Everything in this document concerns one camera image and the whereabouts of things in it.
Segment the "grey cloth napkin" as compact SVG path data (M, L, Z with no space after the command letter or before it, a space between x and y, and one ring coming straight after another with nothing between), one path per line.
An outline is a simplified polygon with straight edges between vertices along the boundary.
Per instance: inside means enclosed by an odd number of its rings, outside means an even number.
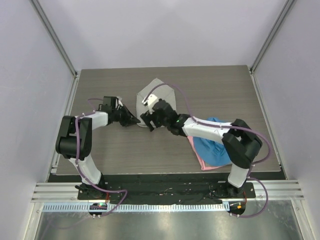
M144 98L154 87L162 83L162 80L155 78L136 94L136 117L140 120L140 123L137 124L139 127L147 127L140 117L141 114L148 110L148 107L143 105ZM168 85L159 86L152 92L152 94L157 96L159 99L165 100L174 110L177 109L175 90L172 87Z

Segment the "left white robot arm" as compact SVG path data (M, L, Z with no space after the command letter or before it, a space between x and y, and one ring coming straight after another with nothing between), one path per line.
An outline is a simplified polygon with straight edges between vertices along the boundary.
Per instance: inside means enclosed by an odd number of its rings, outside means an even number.
M77 116L65 115L62 118L55 150L69 160L78 171L81 184L76 188L79 193L100 200L107 194L107 185L91 156L93 131L112 123L130 127L141 121L129 111L120 97L89 98L88 102L95 100L101 103L98 107L92 105L91 112Z

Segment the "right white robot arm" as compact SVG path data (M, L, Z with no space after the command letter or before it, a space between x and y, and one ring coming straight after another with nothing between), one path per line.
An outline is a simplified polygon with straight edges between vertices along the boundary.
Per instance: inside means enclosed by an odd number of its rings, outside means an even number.
M178 114L171 105L154 94L142 100L147 108L140 115L150 131L165 127L175 136L202 138L225 147L231 161L231 170L225 183L225 192L236 198L244 191L253 160L258 155L262 141L241 119L234 122L212 122L189 114Z

